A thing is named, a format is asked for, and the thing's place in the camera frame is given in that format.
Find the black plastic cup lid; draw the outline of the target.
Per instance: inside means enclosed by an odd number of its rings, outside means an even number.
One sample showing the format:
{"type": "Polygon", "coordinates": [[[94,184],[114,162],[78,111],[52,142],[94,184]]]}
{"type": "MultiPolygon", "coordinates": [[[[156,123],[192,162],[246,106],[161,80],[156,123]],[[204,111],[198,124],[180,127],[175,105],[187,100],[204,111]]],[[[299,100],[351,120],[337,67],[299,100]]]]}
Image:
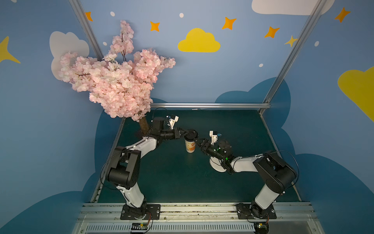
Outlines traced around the black plastic cup lid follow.
{"type": "Polygon", "coordinates": [[[198,139],[198,133],[196,130],[191,129],[191,132],[189,132],[188,134],[191,134],[191,139],[187,139],[187,140],[195,141],[196,139],[198,139]]]}

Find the printed paper milk tea cup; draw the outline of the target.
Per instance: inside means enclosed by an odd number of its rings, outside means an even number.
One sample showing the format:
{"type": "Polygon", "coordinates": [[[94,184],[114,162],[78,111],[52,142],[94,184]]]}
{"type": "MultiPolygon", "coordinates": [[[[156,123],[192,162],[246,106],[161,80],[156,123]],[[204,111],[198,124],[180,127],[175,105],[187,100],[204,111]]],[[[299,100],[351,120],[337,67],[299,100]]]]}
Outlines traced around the printed paper milk tea cup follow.
{"type": "Polygon", "coordinates": [[[193,153],[196,148],[196,143],[193,140],[186,140],[185,139],[185,146],[186,146],[186,151],[188,153],[193,153]]]}

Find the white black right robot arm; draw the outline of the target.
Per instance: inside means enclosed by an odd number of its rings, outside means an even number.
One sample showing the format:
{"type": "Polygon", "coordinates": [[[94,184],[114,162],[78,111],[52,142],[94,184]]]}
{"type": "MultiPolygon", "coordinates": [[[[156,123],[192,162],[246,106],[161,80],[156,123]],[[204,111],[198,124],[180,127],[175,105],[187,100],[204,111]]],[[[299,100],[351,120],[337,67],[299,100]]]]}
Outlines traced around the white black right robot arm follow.
{"type": "Polygon", "coordinates": [[[247,212],[255,218],[266,218],[273,211],[273,202],[292,186],[298,179],[298,171],[285,162],[277,152],[263,153],[250,157],[235,157],[232,146],[226,140],[214,143],[209,139],[195,140],[199,149],[209,156],[211,167],[221,173],[229,174],[254,172],[258,173],[265,183],[261,191],[251,202],[250,207],[244,208],[238,204],[238,212],[247,212]]]}

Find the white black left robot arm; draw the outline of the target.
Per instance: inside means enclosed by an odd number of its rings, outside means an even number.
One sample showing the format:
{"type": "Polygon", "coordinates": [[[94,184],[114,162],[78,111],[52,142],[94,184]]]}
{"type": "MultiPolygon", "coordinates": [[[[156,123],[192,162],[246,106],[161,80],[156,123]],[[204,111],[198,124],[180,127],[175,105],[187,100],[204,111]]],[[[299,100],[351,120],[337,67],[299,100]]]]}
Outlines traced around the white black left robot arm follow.
{"type": "Polygon", "coordinates": [[[155,150],[163,141],[180,139],[188,133],[187,130],[174,126],[178,120],[176,115],[154,118],[152,127],[140,141],[126,147],[117,147],[111,156],[105,179],[116,186],[130,209],[142,210],[146,207],[146,198],[137,184],[141,158],[155,150]]]}

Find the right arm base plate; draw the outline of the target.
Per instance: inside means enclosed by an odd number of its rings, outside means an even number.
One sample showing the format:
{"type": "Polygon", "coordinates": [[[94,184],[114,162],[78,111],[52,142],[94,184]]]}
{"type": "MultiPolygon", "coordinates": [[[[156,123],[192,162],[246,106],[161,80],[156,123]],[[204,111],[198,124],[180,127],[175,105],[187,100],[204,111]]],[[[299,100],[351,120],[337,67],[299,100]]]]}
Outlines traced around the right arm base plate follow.
{"type": "Polygon", "coordinates": [[[238,203],[235,205],[238,219],[276,219],[277,215],[273,205],[262,209],[256,203],[238,203]]]}

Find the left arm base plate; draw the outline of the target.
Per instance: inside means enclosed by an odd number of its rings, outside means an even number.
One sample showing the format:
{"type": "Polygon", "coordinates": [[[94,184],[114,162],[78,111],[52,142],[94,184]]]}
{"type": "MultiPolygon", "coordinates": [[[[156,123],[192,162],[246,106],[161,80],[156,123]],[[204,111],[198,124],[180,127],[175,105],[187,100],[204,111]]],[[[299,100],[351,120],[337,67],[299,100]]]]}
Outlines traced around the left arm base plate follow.
{"type": "Polygon", "coordinates": [[[124,205],[120,214],[121,220],[158,220],[160,218],[161,205],[160,204],[147,204],[142,205],[140,208],[130,207],[124,205]]]}

